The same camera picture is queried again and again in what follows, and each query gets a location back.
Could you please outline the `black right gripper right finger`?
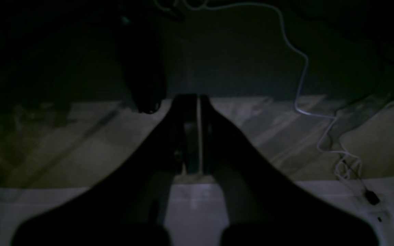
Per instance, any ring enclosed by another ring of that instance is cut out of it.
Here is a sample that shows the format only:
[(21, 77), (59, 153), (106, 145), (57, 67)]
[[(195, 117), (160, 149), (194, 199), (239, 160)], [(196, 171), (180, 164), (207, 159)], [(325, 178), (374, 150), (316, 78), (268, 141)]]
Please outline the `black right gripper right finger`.
[(220, 185), (229, 226), (221, 246), (378, 246), (372, 226), (318, 199), (273, 167), (200, 97), (205, 170)]

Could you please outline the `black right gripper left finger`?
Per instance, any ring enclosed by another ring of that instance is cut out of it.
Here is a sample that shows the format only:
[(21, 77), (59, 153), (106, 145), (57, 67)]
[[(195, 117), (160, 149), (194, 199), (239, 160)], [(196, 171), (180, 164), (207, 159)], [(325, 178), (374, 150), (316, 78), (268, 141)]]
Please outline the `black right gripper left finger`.
[(13, 246), (170, 246), (162, 226), (170, 186), (188, 163), (185, 120), (197, 95), (178, 95), (165, 118), (105, 179), (23, 222)]

